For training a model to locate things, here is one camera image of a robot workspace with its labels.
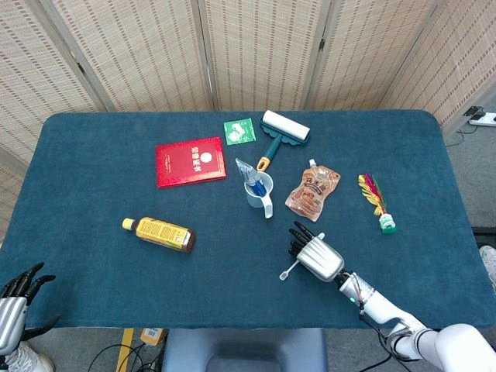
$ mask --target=bottle cap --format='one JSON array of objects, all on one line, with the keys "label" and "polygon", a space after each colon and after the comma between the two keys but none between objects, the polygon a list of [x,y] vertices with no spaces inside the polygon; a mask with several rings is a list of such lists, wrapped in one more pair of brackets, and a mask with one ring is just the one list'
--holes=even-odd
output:
[{"label": "bottle cap", "polygon": [[126,230],[132,230],[134,219],[124,219],[122,221],[122,228]]}]

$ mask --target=white roller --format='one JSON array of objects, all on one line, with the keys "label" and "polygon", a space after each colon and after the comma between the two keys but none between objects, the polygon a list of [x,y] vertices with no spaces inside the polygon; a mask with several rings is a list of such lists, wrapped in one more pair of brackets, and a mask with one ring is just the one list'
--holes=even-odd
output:
[{"label": "white roller", "polygon": [[263,114],[262,121],[265,124],[268,124],[281,132],[287,133],[294,138],[298,138],[301,141],[305,141],[308,136],[308,132],[310,132],[310,128],[270,110],[267,110],[265,114]]}]

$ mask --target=yellow object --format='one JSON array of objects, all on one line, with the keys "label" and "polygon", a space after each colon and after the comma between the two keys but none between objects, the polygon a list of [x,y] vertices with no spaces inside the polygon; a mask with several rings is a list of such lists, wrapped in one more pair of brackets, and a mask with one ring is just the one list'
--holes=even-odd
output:
[{"label": "yellow object", "polygon": [[136,236],[147,242],[181,252],[190,252],[195,242],[195,233],[192,230],[150,217],[144,217],[139,221],[124,219],[122,227],[135,231]]},{"label": "yellow object", "polygon": [[141,332],[141,340],[148,344],[156,346],[161,343],[165,335],[167,335],[167,330],[162,328],[143,328]]},{"label": "yellow object", "polygon": [[115,366],[115,372],[125,372],[127,371],[127,361],[129,360],[129,348],[131,347],[131,342],[133,341],[133,328],[124,329],[121,341],[121,350],[119,351],[119,358],[117,359],[117,366]]},{"label": "yellow object", "polygon": [[126,230],[132,230],[134,219],[124,219],[122,221],[122,228]]},{"label": "yellow object", "polygon": [[375,205],[375,215],[383,215],[386,213],[385,207],[379,195],[374,194],[370,189],[370,185],[366,182],[365,177],[361,174],[358,176],[358,185],[362,188],[362,195],[371,203]]},{"label": "yellow object", "polygon": [[261,157],[258,161],[257,171],[264,172],[270,164],[270,159],[268,157]]}]

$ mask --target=table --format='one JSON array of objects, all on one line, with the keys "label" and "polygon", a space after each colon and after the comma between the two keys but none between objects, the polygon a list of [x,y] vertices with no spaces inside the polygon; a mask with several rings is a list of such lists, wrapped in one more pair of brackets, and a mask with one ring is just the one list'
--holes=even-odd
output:
[{"label": "table", "polygon": [[[255,164],[271,141],[262,112],[60,113],[43,126],[0,251],[0,280],[44,261],[29,310],[36,326],[363,327],[358,311],[304,267],[281,282],[294,220],[306,222],[384,296],[436,328],[495,323],[477,252],[436,120],[427,112],[282,112],[311,128],[283,145],[268,172],[274,217],[248,206],[235,158]],[[251,118],[257,141],[226,146],[223,122]],[[228,177],[157,190],[157,144],[221,136]],[[341,174],[317,223],[285,205],[308,160]],[[357,176],[381,185],[398,231],[381,234]],[[137,239],[125,217],[197,233],[191,254]]]}]

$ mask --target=lint roller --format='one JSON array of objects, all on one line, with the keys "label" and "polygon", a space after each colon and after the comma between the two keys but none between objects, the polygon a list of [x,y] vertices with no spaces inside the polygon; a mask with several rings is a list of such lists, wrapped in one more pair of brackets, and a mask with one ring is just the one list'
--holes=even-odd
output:
[{"label": "lint roller", "polygon": [[270,110],[263,114],[260,126],[265,133],[274,138],[258,162],[257,170],[260,172],[264,172],[269,167],[281,142],[289,143],[290,145],[301,145],[307,142],[310,134],[310,128]]}]

